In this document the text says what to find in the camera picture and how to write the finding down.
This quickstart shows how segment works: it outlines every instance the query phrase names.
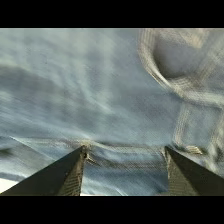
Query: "blue denim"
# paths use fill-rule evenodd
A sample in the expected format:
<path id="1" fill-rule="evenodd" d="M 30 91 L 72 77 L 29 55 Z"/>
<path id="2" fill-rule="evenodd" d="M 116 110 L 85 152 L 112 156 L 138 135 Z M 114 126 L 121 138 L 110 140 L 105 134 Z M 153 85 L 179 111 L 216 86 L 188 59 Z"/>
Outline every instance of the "blue denim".
<path id="1" fill-rule="evenodd" d="M 189 47 L 189 41 L 180 45 L 185 46 L 184 51 L 178 50 L 175 38 L 169 40 L 171 47 L 166 47 L 167 40 L 159 36 L 152 55 L 165 65 L 157 63 L 158 70 L 150 70 L 150 63 L 144 61 L 151 57 L 150 32 L 138 28 L 0 29 L 2 176 L 27 178 L 80 144 L 92 145 L 91 153 L 96 153 L 100 161 L 146 163 L 148 167 L 162 163 L 164 167 L 166 162 L 159 150 L 155 156 L 147 149 L 173 142 L 186 150 L 189 146 L 203 148 L 203 155 L 186 151 L 186 156 L 224 175 L 215 159 L 215 139 L 223 139 L 222 128 L 218 128 L 224 120 L 221 65 L 208 67 L 212 75 L 205 77 L 203 85 L 199 85 L 202 79 L 197 74 L 178 78 L 178 69 L 184 68 L 181 77 L 194 74 L 197 66 L 191 66 L 191 55 L 198 56 L 193 62 L 200 64 L 215 40 L 221 42 L 223 30 L 211 31 L 211 37 L 206 33 L 210 39 L 198 54 L 192 50 L 194 45 Z M 219 58 L 217 49 L 222 48 L 215 49 L 210 60 Z M 103 147 L 96 148 L 97 143 Z M 110 145 L 115 147 L 111 154 L 103 149 Z M 116 152 L 116 147 L 131 147 L 136 152 L 145 148 L 147 153 L 144 157 L 130 150 L 126 156 Z M 167 190 L 166 169 L 132 170 L 86 162 L 82 191 L 155 195 Z"/>

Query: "garment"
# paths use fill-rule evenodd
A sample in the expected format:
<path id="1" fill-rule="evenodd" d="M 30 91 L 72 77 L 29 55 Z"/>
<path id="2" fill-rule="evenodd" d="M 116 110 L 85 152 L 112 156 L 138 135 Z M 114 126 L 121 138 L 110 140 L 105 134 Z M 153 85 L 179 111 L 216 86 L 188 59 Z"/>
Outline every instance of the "garment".
<path id="1" fill-rule="evenodd" d="M 223 34 L 0 29 L 0 178 L 21 181 L 87 145 L 96 163 L 82 193 L 155 195 L 173 143 L 224 175 Z"/>

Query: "denim fabric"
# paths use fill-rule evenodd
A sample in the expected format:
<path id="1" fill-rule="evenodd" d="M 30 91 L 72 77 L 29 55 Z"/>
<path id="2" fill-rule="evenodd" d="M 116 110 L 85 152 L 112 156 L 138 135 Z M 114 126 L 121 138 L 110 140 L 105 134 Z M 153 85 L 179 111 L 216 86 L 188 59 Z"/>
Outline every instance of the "denim fabric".
<path id="1" fill-rule="evenodd" d="M 26 178 L 73 150 L 71 144 L 138 150 L 174 142 L 222 175 L 222 42 L 222 29 L 0 29 L 0 152 L 10 152 L 0 155 L 0 173 Z M 189 155 L 194 146 L 203 155 Z M 101 156 L 165 164 L 150 150 L 145 160 L 131 151 Z M 106 173 L 111 177 L 102 180 Z M 137 178 L 133 188 L 141 190 L 123 190 L 119 181 L 108 192 L 99 189 L 154 195 L 167 187 L 164 170 L 86 163 L 83 192 L 100 194 L 90 186 L 125 175 L 124 183 Z"/>

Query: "denim pocket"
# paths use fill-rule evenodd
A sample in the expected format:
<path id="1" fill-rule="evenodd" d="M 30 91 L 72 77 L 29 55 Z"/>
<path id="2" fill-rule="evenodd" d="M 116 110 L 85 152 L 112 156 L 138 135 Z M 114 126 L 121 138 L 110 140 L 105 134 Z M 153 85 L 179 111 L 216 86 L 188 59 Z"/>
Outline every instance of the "denim pocket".
<path id="1" fill-rule="evenodd" d="M 168 189 L 163 148 L 94 145 L 84 165 L 82 194 L 156 195 Z"/>

